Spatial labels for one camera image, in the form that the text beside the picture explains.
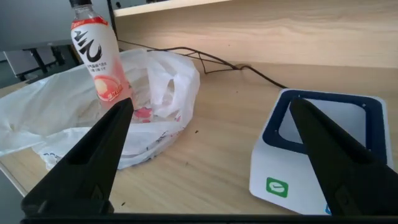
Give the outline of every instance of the plastic bag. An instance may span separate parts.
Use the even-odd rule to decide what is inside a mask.
[[[134,91],[134,115],[118,169],[144,162],[171,145],[192,119],[199,73],[170,52],[121,53]],[[0,99],[0,155],[28,147],[52,168],[103,115],[84,65]]]

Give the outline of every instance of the wooden desk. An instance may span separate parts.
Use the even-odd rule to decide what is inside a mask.
[[[252,66],[291,88],[385,99],[397,170],[398,69]],[[252,147],[279,90],[249,70],[202,75],[193,119],[175,144],[154,160],[117,172],[111,194],[116,212],[293,214],[249,193]],[[47,173],[30,149],[0,162],[24,194]]]

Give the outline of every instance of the black cable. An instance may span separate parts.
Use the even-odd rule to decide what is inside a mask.
[[[126,44],[131,44],[131,45],[136,45],[136,46],[140,46],[140,47],[145,47],[145,48],[148,48],[148,49],[151,49],[151,50],[159,50],[159,51],[162,50],[162,49],[157,49],[155,47],[149,47],[149,46],[146,46],[146,45],[143,45],[143,44],[136,44],[136,43],[132,43],[132,42],[124,41],[124,40],[118,40],[118,41],[126,43]],[[198,53],[198,52],[196,50],[194,50],[192,53],[189,53],[189,54],[180,54],[180,53],[175,53],[175,54],[179,54],[179,55],[182,55],[182,56],[186,56],[186,57],[190,57],[190,58],[193,58],[193,59],[201,60],[198,57],[191,56],[191,54],[195,54],[195,53]],[[213,60],[208,60],[208,59],[202,59],[202,60],[204,60],[205,62],[213,62],[213,63],[217,63],[217,64],[220,64],[220,65],[225,65],[222,62],[217,62],[217,61],[213,61]]]
[[[215,57],[215,56],[210,55],[208,53],[204,53],[204,52],[201,52],[200,50],[195,50],[195,49],[192,49],[192,48],[189,48],[189,47],[172,47],[172,48],[168,48],[168,49],[154,49],[154,50],[157,50],[157,51],[190,50],[190,51],[196,52],[198,54],[200,53],[202,55],[206,55],[209,58],[216,59],[216,60],[218,60],[220,62],[223,62],[225,65],[228,65],[229,67],[231,67],[233,69],[237,69],[237,70],[239,69],[235,65],[233,65],[233,64],[231,64],[231,63],[229,63],[229,62],[227,62],[227,61],[225,61],[225,60],[223,60],[221,58]]]
[[[203,71],[204,71],[205,75],[207,75],[206,67],[205,67],[205,64],[203,63],[203,60],[201,59],[200,53],[198,53],[198,55],[199,55],[199,58],[200,58],[201,65],[203,66]]]
[[[274,80],[272,80],[272,79],[266,77],[264,74],[262,74],[261,72],[257,71],[257,70],[254,69],[252,66],[243,65],[243,66],[240,67],[239,69],[242,70],[242,69],[244,69],[244,68],[248,68],[248,69],[254,71],[254,72],[257,73],[259,76],[261,76],[262,78],[265,78],[266,80],[268,80],[269,82],[271,82],[271,83],[274,84],[275,86],[279,86],[279,87],[281,87],[281,88],[287,88],[286,86],[284,86],[284,85],[282,85],[282,84],[280,84],[280,83],[277,83],[277,82],[275,82]]]
[[[208,53],[201,52],[201,51],[199,51],[199,50],[191,49],[191,48],[189,48],[189,47],[172,47],[172,48],[167,48],[167,49],[157,49],[157,48],[154,48],[154,47],[149,47],[149,46],[142,45],[142,44],[136,44],[136,43],[132,43],[132,42],[124,41],[124,40],[118,40],[118,41],[124,42],[124,43],[126,43],[126,44],[136,45],[136,46],[140,46],[140,47],[146,47],[146,48],[150,49],[150,50],[147,50],[147,51],[153,51],[153,50],[155,50],[155,51],[170,52],[170,51],[172,51],[172,50],[190,50],[190,51],[192,51],[192,53],[189,53],[189,54],[179,54],[179,53],[176,53],[176,54],[183,55],[183,56],[190,57],[190,58],[194,58],[194,59],[199,59],[200,62],[201,62],[201,64],[202,64],[202,66],[203,66],[203,71],[204,71],[205,74],[209,74],[209,73],[213,73],[213,72],[222,72],[222,71],[243,70],[244,68],[248,68],[248,69],[252,70],[254,73],[256,73],[256,74],[258,74],[259,76],[261,76],[262,78],[264,78],[264,79],[266,79],[267,81],[271,82],[272,84],[274,84],[274,85],[276,85],[276,86],[278,86],[278,87],[281,87],[281,88],[287,88],[286,86],[284,86],[284,85],[282,85],[282,84],[280,84],[280,83],[278,83],[278,82],[275,82],[274,80],[268,78],[267,76],[265,76],[263,73],[257,71],[257,70],[256,70],[255,68],[253,68],[252,66],[243,65],[242,67],[238,68],[237,66],[232,65],[231,63],[229,63],[229,62],[227,62],[227,61],[225,61],[225,60],[223,60],[223,59],[220,59],[220,58],[215,57],[215,56],[213,56],[213,55],[210,55],[210,54],[208,54]],[[197,58],[197,57],[191,56],[191,55],[194,54],[194,53],[197,53],[197,54],[199,55],[199,57]],[[203,58],[201,57],[201,54],[203,54],[203,55],[205,55],[205,56],[207,56],[207,57],[209,57],[209,58],[218,60],[219,62],[214,61],[214,60],[203,59]],[[207,71],[206,71],[205,64],[203,63],[203,61],[218,63],[218,64],[221,64],[221,65],[227,65],[227,66],[231,67],[231,69],[221,69],[221,70],[215,70],[215,71],[207,72]]]
[[[189,53],[189,54],[185,54],[184,56],[189,56],[189,55],[192,55],[192,54],[195,54],[196,52],[191,52],[191,53]]]

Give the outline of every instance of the wooden shelf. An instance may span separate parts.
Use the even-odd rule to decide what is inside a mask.
[[[232,0],[169,0],[164,2],[157,2],[152,4],[145,4],[142,6],[134,6],[125,9],[114,10],[115,17],[130,16],[142,14],[147,12],[155,12],[168,9],[178,9],[182,7],[199,6],[204,4],[212,4],[217,2],[225,2]]]

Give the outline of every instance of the beverage bottle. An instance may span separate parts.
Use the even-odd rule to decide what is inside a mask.
[[[70,0],[76,17],[72,22],[72,42],[93,77],[104,109],[132,97],[124,74],[116,36],[108,22],[95,13],[91,0]]]

